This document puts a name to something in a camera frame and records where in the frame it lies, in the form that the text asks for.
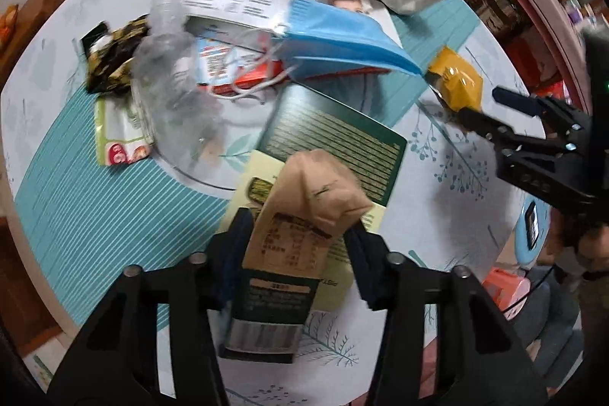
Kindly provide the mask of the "crumpled clear plastic bottle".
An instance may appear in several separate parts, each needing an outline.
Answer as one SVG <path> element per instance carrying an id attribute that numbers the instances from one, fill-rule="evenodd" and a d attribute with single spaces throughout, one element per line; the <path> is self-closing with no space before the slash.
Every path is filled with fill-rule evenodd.
<path id="1" fill-rule="evenodd" d="M 220 129 L 219 101 L 201 90 L 196 38 L 183 0 L 152 0 L 148 35 L 130 65 L 131 94 L 143 132 L 172 166 L 192 169 Z"/>

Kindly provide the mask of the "beige paper snack bag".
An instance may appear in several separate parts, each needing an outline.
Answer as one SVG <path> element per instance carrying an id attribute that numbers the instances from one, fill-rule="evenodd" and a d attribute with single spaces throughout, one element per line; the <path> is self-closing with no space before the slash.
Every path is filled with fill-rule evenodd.
<path id="1" fill-rule="evenodd" d="M 373 203 L 352 171 L 324 150 L 299 151 L 284 164 L 254 227 L 233 298 L 223 308 L 223 358 L 290 363 L 316 303 L 342 301 L 352 279 L 334 255 L 342 236 Z"/>

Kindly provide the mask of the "black yellow wrapper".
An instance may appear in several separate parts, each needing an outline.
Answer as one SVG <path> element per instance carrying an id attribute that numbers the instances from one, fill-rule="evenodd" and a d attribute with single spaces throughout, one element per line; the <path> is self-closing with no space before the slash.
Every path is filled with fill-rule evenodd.
<path id="1" fill-rule="evenodd" d="M 147 17 L 144 14 L 113 31 L 107 22 L 99 22 L 81 38 L 87 59 L 84 88 L 88 94 L 122 96 L 130 91 L 131 61 L 142 39 L 149 34 Z"/>

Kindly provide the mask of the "green white snack packet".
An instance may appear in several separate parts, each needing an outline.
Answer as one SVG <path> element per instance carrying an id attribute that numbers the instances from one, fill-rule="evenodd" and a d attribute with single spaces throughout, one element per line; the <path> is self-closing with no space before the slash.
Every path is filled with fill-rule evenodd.
<path id="1" fill-rule="evenodd" d="M 149 157 L 151 146 L 129 94 L 98 96 L 94 122 L 99 165 L 130 165 Z"/>

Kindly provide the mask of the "red white chocolate box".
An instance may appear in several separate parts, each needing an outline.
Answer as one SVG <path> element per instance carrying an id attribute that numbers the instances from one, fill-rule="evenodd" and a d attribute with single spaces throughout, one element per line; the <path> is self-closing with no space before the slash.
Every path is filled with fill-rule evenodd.
<path id="1" fill-rule="evenodd" d="M 281 60 L 268 54 L 271 35 L 260 29 L 192 16 L 186 30 L 196 39 L 195 81 L 210 93 L 243 95 L 288 77 Z"/>

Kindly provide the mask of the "leaf pattern tablecloth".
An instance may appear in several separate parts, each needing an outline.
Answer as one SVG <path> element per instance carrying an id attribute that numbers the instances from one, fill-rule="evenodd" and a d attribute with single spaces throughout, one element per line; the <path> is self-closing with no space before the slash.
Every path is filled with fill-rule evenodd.
<path id="1" fill-rule="evenodd" d="M 151 0 L 65 0 L 16 63 L 1 94 L 7 179 L 43 281 L 68 323 L 87 319 L 123 267 L 172 266 L 202 249 L 228 207 L 250 151 L 274 104 L 228 102 L 218 164 L 194 189 L 149 158 L 97 164 L 95 97 L 84 90 L 81 37 L 99 22 L 120 28 Z M 407 54 L 422 68 L 444 45 L 484 78 L 484 111 L 520 133 L 541 136 L 539 121 L 496 105 L 491 90 L 528 93 L 503 48 L 462 0 L 394 18 Z M 484 278 L 507 242 L 525 193 L 494 176 L 493 148 L 452 124 L 424 81 L 400 73 L 306 82 L 394 128 L 409 148 L 380 226 L 390 249 L 423 266 L 469 266 Z M 344 305 L 315 313 L 291 365 L 221 361 L 236 405 L 341 405 L 368 389 L 385 313 L 371 312 L 353 284 Z"/>

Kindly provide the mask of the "yellow snack wrapper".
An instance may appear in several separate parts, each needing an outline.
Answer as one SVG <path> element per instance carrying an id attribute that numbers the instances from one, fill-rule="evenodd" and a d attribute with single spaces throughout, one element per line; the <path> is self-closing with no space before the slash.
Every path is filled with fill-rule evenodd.
<path id="1" fill-rule="evenodd" d="M 452 111 L 482 110 L 482 77 L 450 47 L 444 46 L 429 63 L 425 81 Z"/>

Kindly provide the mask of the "white printed leaflet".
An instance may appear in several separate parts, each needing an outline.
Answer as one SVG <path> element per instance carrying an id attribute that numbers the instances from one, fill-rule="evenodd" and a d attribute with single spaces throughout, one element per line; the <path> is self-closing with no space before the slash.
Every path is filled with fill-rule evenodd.
<path id="1" fill-rule="evenodd" d="M 239 43 L 264 51 L 266 33 L 281 34 L 288 25 L 292 0 L 183 0 L 187 30 L 200 38 Z M 393 20 L 378 0 L 312 0 L 359 12 L 373 19 L 396 44 L 401 44 Z"/>

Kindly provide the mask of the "blue face mask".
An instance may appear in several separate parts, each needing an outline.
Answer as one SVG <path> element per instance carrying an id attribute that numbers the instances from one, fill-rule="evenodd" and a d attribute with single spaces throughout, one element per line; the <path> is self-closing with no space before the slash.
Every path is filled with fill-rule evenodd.
<path id="1" fill-rule="evenodd" d="M 338 74 L 361 68 L 422 74 L 416 62 L 365 14 L 315 0 L 291 0 L 277 58 L 290 77 Z"/>

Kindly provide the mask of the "green and cream box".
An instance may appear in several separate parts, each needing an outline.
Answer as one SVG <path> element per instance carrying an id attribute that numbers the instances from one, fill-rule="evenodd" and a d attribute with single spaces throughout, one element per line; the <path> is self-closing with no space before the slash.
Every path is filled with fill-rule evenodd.
<path id="1" fill-rule="evenodd" d="M 228 229 L 236 210 L 258 212 L 284 163 L 294 153 L 325 150 L 347 166 L 373 203 L 361 217 L 378 233 L 407 148 L 405 138 L 367 115 L 318 91 L 291 83 L 254 142 L 238 186 L 220 222 Z"/>

